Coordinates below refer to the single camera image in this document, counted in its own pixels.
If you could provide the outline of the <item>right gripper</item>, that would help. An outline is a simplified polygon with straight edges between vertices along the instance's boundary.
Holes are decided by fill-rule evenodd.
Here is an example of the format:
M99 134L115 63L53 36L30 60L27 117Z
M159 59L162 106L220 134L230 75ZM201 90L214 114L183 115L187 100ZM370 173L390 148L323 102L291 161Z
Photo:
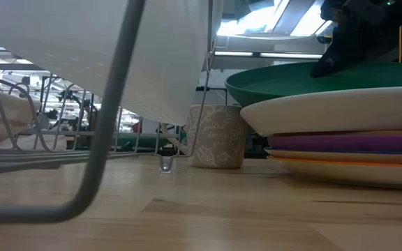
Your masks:
M402 0L326 0L320 16L336 24L332 42L310 72L324 77L393 49L402 60Z

